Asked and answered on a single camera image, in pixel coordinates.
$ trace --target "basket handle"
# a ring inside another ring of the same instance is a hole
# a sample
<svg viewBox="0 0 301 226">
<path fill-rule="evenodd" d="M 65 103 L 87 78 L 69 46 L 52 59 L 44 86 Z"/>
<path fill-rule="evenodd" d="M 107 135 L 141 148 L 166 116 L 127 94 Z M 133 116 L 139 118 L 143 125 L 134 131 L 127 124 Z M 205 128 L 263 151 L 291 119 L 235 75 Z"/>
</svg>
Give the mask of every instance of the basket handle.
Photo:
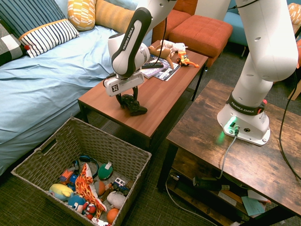
<svg viewBox="0 0 301 226">
<path fill-rule="evenodd" d="M 41 155 L 45 155 L 54 145 L 57 144 L 57 142 L 56 134 L 53 134 L 38 148 L 38 152 L 40 152 Z"/>
</svg>

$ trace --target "blue chair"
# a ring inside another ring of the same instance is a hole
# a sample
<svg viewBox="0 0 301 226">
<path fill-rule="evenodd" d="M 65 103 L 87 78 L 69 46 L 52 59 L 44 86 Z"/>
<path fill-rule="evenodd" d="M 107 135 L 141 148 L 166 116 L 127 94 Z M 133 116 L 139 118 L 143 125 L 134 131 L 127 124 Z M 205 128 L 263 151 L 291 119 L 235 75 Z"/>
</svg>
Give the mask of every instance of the blue chair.
<svg viewBox="0 0 301 226">
<path fill-rule="evenodd" d="M 293 2 L 301 5 L 301 0 L 287 0 L 287 4 L 291 4 Z M 236 6 L 235 0 L 231 0 L 228 8 L 232 8 L 234 6 Z M 233 32 L 228 41 L 245 46 L 244 51 L 240 57 L 240 59 L 242 59 L 248 43 L 246 41 L 243 22 L 241 21 L 240 15 L 238 14 L 238 9 L 228 9 L 224 18 L 224 22 L 227 22 L 233 26 Z"/>
</svg>

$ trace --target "wicker basket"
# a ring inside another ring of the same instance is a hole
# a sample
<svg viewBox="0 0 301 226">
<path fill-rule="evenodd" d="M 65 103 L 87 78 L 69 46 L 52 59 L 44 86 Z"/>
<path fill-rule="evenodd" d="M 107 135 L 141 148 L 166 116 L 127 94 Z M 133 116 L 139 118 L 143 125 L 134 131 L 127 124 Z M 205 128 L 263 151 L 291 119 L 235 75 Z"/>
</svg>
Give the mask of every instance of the wicker basket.
<svg viewBox="0 0 301 226">
<path fill-rule="evenodd" d="M 41 147 L 14 168 L 12 174 L 32 185 L 36 192 L 58 204 L 83 224 L 96 225 L 47 192 L 52 184 L 58 182 L 60 174 L 82 154 L 102 163 L 109 160 L 114 172 L 134 181 L 112 224 L 119 226 L 141 189 L 151 159 L 149 152 L 71 117 Z"/>
</svg>

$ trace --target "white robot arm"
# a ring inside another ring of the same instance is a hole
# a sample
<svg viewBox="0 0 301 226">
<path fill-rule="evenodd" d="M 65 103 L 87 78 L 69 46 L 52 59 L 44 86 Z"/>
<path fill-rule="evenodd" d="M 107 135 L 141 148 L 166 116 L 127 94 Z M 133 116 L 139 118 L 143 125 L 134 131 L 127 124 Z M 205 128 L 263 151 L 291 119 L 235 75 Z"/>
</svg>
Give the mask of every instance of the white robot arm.
<svg viewBox="0 0 301 226">
<path fill-rule="evenodd" d="M 144 76 L 137 71 L 150 57 L 149 50 L 142 43 L 145 35 L 164 20 L 173 9 L 176 0 L 142 0 L 138 4 L 125 34 L 109 38 L 109 53 L 115 72 L 114 78 L 106 79 L 104 86 L 109 96 L 116 96 L 121 106 L 120 93 L 134 89 L 137 102 L 137 86 L 144 82 Z"/>
<path fill-rule="evenodd" d="M 250 53 L 217 120 L 226 134 L 233 136 L 234 128 L 239 126 L 238 138 L 264 145 L 270 136 L 264 98 L 274 81 L 284 80 L 295 71 L 298 50 L 285 0 L 236 3 Z"/>
</svg>

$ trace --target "orange ottoman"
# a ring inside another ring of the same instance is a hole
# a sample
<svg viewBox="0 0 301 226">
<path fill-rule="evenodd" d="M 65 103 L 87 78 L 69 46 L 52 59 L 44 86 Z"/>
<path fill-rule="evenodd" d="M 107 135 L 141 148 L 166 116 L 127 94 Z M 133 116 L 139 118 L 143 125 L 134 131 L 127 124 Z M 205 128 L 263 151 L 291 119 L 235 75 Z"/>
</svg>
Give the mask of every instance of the orange ottoman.
<svg viewBox="0 0 301 226">
<path fill-rule="evenodd" d="M 210 67 L 225 48 L 232 30 L 221 20 L 193 15 L 170 32 L 169 40 L 183 42 L 189 50 L 208 56 Z"/>
</svg>

